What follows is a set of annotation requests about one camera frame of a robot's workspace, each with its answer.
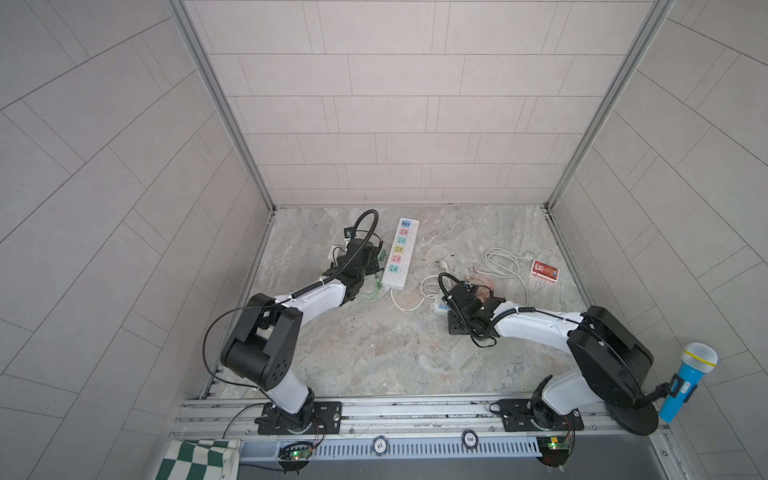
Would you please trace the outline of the long multicolour power strip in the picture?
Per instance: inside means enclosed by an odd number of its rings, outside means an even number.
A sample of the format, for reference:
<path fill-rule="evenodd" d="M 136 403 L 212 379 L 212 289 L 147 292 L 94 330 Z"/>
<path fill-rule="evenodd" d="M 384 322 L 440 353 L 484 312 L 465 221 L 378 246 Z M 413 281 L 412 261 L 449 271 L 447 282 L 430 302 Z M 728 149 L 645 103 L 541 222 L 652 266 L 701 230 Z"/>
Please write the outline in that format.
<path fill-rule="evenodd" d="M 399 220 L 382 277 L 385 289 L 402 291 L 405 288 L 419 227 L 419 220 Z"/>

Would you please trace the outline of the short blue power strip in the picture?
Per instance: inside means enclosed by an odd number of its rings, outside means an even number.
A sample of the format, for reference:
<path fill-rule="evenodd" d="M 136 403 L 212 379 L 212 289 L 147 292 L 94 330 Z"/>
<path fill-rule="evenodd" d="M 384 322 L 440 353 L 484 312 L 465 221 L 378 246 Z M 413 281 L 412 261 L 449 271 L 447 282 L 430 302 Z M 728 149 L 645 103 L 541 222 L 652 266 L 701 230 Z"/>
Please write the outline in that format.
<path fill-rule="evenodd" d="M 433 302 L 432 309 L 439 314 L 447 314 L 450 311 L 450 308 L 440 299 Z"/>

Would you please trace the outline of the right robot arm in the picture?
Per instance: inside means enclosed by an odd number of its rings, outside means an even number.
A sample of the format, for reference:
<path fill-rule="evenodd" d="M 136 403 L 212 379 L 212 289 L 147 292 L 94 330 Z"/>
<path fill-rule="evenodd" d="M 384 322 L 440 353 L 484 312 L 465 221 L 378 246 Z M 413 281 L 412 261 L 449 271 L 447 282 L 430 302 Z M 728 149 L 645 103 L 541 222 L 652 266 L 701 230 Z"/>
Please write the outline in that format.
<path fill-rule="evenodd" d="M 556 313 L 494 293 L 481 299 L 479 286 L 449 273 L 439 274 L 437 282 L 451 334 L 467 335 L 479 348 L 501 338 L 526 340 L 562 351 L 575 363 L 564 374 L 546 376 L 528 399 L 497 401 L 490 410 L 507 429 L 575 431 L 580 408 L 602 402 L 624 430 L 639 436 L 656 431 L 657 411 L 642 391 L 653 356 L 608 310 Z"/>

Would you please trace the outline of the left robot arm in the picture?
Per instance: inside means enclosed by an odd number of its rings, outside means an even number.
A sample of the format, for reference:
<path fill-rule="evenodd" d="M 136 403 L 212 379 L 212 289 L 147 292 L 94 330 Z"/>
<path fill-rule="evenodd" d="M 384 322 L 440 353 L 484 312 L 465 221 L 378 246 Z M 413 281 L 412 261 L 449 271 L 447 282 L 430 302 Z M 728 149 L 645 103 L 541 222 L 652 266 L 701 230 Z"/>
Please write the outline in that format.
<path fill-rule="evenodd" d="M 339 432 L 341 404 L 316 403 L 291 365 L 302 325 L 354 300 L 365 280 L 381 270 L 383 242 L 371 240 L 378 221 L 378 211 L 368 209 L 346 228 L 346 250 L 315 282 L 280 297 L 255 294 L 224 313 L 239 318 L 221 349 L 220 364 L 242 380 L 217 375 L 206 356 L 203 364 L 212 379 L 254 387 L 266 396 L 269 403 L 255 420 L 261 435 Z"/>

